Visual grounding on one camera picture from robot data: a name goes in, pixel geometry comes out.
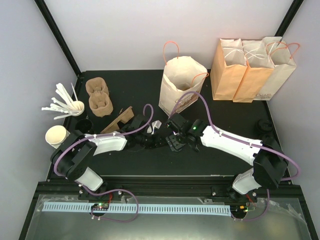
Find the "printed Cream Bear paper bag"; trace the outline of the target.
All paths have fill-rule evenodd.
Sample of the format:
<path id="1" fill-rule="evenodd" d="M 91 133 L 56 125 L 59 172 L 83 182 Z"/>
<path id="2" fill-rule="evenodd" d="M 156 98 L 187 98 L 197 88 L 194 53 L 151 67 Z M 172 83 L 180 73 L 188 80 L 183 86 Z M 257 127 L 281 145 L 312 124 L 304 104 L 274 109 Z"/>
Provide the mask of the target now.
<path id="1" fill-rule="evenodd" d="M 180 113 L 195 101 L 200 93 L 208 70 L 190 56 L 176 56 L 165 60 L 158 106 L 169 116 Z"/>

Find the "black paper cup stack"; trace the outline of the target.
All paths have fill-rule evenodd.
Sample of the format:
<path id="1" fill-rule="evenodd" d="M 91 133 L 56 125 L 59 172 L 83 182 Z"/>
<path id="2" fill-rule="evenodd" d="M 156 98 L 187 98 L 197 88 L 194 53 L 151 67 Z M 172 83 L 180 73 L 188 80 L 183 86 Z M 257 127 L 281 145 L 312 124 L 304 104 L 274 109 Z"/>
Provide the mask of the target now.
<path id="1" fill-rule="evenodd" d="M 94 125 L 89 119 L 81 119 L 75 125 L 75 130 L 82 132 L 83 134 L 94 134 Z"/>

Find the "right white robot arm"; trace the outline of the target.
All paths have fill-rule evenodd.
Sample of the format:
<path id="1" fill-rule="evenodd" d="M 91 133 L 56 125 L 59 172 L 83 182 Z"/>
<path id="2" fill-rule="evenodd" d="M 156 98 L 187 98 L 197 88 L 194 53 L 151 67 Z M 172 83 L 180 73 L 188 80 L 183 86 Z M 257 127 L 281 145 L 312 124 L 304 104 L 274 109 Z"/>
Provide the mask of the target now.
<path id="1" fill-rule="evenodd" d="M 180 151 L 185 145 L 196 152 L 199 146 L 204 146 L 228 153 L 251 166 L 251 169 L 238 174 L 227 189 L 228 198 L 234 202 L 261 187 L 277 189 L 288 167 L 288 161 L 273 138 L 245 138 L 212 127 L 200 119 L 191 122 L 178 113 L 174 113 L 165 124 L 172 130 L 166 140 L 174 152 Z"/>

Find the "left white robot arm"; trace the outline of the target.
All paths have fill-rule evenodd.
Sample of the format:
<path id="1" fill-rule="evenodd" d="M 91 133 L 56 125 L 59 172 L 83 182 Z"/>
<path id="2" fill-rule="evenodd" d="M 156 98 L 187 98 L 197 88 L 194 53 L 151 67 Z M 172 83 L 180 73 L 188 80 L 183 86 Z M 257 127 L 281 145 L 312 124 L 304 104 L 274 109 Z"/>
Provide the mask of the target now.
<path id="1" fill-rule="evenodd" d="M 160 120 L 152 122 L 139 114 L 111 133 L 94 135 L 75 130 L 51 155 L 53 169 L 58 176 L 85 186 L 95 199 L 101 200 L 107 195 L 108 188 L 100 175 L 89 167 L 92 158 L 136 145 L 144 149 L 162 147 L 166 140 L 159 134 L 161 125 Z"/>

